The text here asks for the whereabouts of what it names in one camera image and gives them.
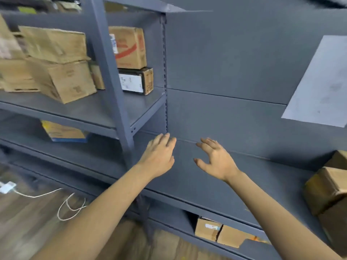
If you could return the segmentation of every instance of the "yellow and blue box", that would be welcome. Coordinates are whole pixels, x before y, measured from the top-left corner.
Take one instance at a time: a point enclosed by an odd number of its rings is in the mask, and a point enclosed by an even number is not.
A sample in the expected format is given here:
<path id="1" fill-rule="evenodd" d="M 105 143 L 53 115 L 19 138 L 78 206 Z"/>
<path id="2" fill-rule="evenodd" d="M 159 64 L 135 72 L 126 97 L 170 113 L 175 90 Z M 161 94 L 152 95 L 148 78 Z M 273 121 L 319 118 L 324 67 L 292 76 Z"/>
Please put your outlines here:
<path id="1" fill-rule="evenodd" d="M 54 142 L 87 143 L 90 132 L 81 131 L 74 127 L 63 126 L 54 122 L 41 120 L 42 126 Z"/>

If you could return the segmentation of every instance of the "person's left hand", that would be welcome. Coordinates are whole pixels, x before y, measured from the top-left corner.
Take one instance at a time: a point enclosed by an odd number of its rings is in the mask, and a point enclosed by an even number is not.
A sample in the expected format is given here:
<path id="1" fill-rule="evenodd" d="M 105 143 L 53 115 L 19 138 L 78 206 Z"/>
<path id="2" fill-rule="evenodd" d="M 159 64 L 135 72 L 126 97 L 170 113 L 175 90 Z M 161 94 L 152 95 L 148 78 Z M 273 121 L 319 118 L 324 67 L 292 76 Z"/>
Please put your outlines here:
<path id="1" fill-rule="evenodd" d="M 170 138 L 170 133 L 160 134 L 151 140 L 137 165 L 148 172 L 152 179 L 163 175 L 173 166 L 175 159 L 172 151 L 176 138 Z"/>

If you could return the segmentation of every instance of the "hand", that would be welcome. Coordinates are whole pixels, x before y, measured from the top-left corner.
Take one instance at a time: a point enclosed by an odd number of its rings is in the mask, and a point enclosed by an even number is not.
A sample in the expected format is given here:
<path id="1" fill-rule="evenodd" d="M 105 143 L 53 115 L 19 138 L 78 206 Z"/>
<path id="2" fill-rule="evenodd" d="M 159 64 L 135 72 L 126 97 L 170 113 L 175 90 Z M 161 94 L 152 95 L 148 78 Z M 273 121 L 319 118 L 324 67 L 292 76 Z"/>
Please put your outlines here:
<path id="1" fill-rule="evenodd" d="M 176 138 L 170 139 L 170 133 L 160 134 L 151 140 L 137 165 L 148 172 L 151 179 L 163 175 L 174 165 L 172 151 L 176 145 Z"/>
<path id="2" fill-rule="evenodd" d="M 200 169 L 225 182 L 241 172 L 229 153 L 216 140 L 201 138 L 201 142 L 196 145 L 207 153 L 210 163 L 206 164 L 201 159 L 194 158 Z"/>

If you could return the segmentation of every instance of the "forearm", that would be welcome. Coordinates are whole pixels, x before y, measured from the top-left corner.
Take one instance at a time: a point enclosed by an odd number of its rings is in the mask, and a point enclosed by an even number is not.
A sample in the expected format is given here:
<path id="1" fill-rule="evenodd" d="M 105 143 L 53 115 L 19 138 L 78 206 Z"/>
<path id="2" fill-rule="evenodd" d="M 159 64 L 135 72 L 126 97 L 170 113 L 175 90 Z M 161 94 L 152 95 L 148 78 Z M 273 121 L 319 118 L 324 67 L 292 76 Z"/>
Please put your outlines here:
<path id="1" fill-rule="evenodd" d="M 33 259 L 95 259 L 125 211 L 150 180 L 149 173 L 134 166 L 71 220 Z"/>
<path id="2" fill-rule="evenodd" d="M 284 260 L 341 259 L 245 173 L 227 179 Z"/>

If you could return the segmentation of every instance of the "red curved stripe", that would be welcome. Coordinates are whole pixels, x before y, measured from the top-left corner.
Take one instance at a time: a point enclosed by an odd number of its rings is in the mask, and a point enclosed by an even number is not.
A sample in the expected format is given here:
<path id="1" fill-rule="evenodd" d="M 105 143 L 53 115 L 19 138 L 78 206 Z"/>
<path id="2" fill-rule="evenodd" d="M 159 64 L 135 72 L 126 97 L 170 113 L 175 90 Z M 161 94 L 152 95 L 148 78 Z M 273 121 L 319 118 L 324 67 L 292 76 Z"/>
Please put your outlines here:
<path id="1" fill-rule="evenodd" d="M 130 55 L 132 52 L 134 52 L 135 50 L 137 49 L 137 45 L 136 43 L 131 47 L 129 48 L 128 50 L 125 50 L 119 54 L 115 54 L 115 58 L 116 59 L 119 59 L 119 58 L 122 58 L 122 57 L 125 57 L 127 55 Z"/>

